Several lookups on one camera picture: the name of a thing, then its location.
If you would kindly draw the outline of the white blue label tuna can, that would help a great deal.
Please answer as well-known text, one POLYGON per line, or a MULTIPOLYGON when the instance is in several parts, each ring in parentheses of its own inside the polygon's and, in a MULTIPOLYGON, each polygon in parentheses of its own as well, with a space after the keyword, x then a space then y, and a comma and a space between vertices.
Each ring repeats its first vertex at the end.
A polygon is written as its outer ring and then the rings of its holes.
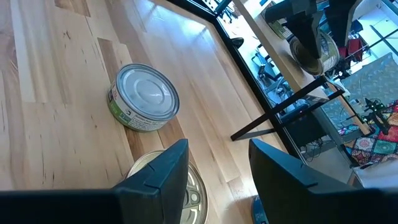
POLYGON ((293 37, 289 42, 290 51, 295 61, 307 73, 317 76, 333 68, 340 60, 340 53, 335 41, 324 31, 320 31, 321 57, 313 58, 309 51, 293 37))

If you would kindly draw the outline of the wooden shelf black metal legs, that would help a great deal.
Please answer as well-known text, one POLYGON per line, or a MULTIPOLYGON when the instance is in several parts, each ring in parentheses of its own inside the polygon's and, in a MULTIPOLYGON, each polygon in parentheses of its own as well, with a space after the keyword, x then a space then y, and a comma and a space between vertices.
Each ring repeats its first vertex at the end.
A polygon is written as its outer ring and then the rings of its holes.
POLYGON ((260 5, 260 0, 232 1, 295 92, 291 97, 278 104, 278 109, 282 110, 307 96, 318 104, 326 103, 337 97, 343 108, 353 117, 354 123, 361 130, 361 134, 366 135, 371 132, 370 127, 357 117, 343 97, 344 89, 341 85, 324 75, 315 78, 298 65, 290 52, 288 42, 279 38, 261 17, 261 12, 266 7, 260 5))

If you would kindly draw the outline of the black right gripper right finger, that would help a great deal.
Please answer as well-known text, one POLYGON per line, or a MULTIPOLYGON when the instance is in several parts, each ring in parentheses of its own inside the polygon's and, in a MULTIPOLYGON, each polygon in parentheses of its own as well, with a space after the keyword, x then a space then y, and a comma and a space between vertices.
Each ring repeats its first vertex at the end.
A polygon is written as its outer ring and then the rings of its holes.
POLYGON ((356 188, 259 140, 249 163, 269 224, 398 224, 398 188, 356 188))

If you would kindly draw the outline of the red chair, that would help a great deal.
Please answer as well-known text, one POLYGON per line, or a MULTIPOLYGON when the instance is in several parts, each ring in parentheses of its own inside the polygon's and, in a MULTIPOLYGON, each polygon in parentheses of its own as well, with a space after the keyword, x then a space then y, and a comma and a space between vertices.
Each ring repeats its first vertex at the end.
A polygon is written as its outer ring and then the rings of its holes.
POLYGON ((363 42, 361 39, 349 39, 344 47, 338 47, 341 58, 346 58, 349 55, 361 58, 363 54, 363 42))

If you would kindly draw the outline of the green label tuna can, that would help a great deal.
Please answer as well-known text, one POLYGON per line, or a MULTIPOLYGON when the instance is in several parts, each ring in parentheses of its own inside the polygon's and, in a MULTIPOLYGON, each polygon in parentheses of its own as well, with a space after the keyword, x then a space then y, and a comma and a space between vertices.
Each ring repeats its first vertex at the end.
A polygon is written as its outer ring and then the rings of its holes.
POLYGON ((110 112, 121 124, 140 132, 160 129, 180 108, 171 81, 141 63, 127 64, 118 70, 107 101, 110 112))

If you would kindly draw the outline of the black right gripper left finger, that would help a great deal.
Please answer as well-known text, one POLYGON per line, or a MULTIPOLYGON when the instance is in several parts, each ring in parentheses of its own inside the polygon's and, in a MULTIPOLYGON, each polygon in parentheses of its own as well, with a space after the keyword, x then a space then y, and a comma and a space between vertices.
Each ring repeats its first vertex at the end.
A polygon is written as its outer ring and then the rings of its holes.
POLYGON ((0 191, 0 224, 179 224, 188 156, 180 139, 110 189, 0 191))

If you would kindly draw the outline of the gold lid seafood can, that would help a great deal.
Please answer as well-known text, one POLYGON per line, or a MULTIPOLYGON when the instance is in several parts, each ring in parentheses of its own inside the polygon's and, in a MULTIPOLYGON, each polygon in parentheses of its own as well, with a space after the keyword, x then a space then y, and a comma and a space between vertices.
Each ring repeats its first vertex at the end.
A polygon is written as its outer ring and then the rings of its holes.
MULTIPOLYGON (((123 179, 134 175, 163 151, 164 150, 152 151, 141 156, 132 165, 123 179)), ((180 224, 205 224, 207 217, 208 194, 205 183, 195 165, 190 161, 180 224)))

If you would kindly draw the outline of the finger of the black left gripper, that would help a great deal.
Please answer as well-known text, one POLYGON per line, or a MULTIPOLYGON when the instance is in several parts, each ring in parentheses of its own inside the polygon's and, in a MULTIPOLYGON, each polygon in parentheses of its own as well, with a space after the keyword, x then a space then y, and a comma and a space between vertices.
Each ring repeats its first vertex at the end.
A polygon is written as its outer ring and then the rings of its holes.
POLYGON ((320 31, 318 28, 321 18, 322 14, 296 14, 288 17, 285 24, 315 59, 321 57, 320 31))
POLYGON ((333 40, 338 47, 344 47, 348 42, 348 33, 358 0, 328 0, 325 15, 333 40))

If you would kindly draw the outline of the black aluminium table frame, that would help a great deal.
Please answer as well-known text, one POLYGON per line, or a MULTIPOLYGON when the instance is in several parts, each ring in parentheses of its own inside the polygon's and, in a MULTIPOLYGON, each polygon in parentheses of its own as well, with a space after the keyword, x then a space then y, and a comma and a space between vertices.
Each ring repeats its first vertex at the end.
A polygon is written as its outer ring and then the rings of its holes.
POLYGON ((167 0, 168 2, 181 7, 182 9, 210 22, 215 28, 216 32, 220 36, 222 42, 224 43, 227 51, 230 56, 234 60, 235 64, 239 68, 242 76, 244 77, 246 83, 249 85, 250 89, 254 93, 254 96, 257 98, 261 108, 264 110, 265 115, 271 122, 273 128, 272 130, 277 133, 282 141, 282 144, 285 146, 287 152, 300 159, 301 153, 299 148, 294 143, 291 138, 289 132, 285 127, 282 127, 282 121, 276 116, 271 115, 271 104, 266 99, 265 94, 260 89, 260 86, 256 83, 249 67, 246 62, 243 60, 242 56, 238 53, 238 49, 233 45, 232 40, 227 35, 225 29, 222 27, 220 21, 216 18, 216 14, 211 12, 209 9, 204 8, 201 4, 195 2, 194 0, 167 0))

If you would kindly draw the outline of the colourful patchwork panel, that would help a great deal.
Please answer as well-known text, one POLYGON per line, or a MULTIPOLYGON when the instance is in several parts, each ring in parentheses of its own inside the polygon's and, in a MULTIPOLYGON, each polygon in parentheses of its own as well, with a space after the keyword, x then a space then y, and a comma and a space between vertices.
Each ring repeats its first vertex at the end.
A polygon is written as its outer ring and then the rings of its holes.
POLYGON ((376 123, 370 121, 370 135, 344 144, 344 152, 354 167, 398 159, 398 100, 389 103, 382 114, 390 125, 388 134, 383 134, 376 123))

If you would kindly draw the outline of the grey patterned fabric panel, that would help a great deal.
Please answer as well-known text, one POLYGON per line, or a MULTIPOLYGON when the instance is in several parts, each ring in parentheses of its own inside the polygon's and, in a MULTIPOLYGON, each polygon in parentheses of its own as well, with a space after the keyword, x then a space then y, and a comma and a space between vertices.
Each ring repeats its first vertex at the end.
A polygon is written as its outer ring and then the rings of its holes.
POLYGON ((382 56, 339 84, 345 87, 348 94, 345 98, 360 117, 370 113, 365 110, 366 98, 378 100, 386 106, 394 104, 395 107, 383 114, 391 125, 398 126, 398 63, 394 56, 392 53, 382 56))

